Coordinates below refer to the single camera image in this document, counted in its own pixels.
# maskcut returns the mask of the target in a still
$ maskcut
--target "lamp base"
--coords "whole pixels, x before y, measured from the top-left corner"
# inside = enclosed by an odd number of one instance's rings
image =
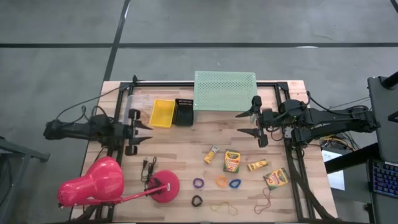
[[[161,194],[151,195],[152,198],[160,203],[167,203],[172,201],[180,191],[180,179],[177,175],[169,170],[162,170],[156,172],[152,178],[160,180],[163,184],[170,184],[169,190],[164,190]],[[153,187],[153,181],[148,183],[148,187]]]

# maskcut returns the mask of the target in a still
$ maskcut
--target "orange rubber band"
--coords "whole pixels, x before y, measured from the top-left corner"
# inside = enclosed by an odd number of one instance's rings
[[[216,179],[216,183],[219,187],[226,187],[228,185],[228,181],[223,175],[218,176],[218,178]]]

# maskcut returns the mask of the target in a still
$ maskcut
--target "purple rubber band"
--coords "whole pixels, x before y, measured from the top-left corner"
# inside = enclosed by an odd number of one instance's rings
[[[195,185],[197,181],[200,181],[200,182],[201,182],[201,185],[199,185],[199,186]],[[193,180],[193,186],[194,186],[196,189],[202,188],[204,185],[205,185],[205,181],[204,181],[202,178],[195,178],[195,179]]]

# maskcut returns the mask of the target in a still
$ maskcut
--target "keyboard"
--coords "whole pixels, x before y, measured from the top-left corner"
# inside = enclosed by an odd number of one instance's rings
[[[373,192],[398,198],[398,166],[371,161]]]

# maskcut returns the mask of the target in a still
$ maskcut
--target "blue rubber band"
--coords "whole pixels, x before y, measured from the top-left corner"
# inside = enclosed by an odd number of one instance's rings
[[[229,186],[233,189],[236,189],[241,185],[241,182],[242,182],[242,180],[240,180],[240,179],[234,179],[234,180],[231,180],[231,182],[229,183]]]
[[[193,186],[196,188],[196,189],[199,189],[199,188],[202,188],[203,186],[205,185],[205,181],[202,179],[202,178],[195,178],[194,180],[193,180]]]

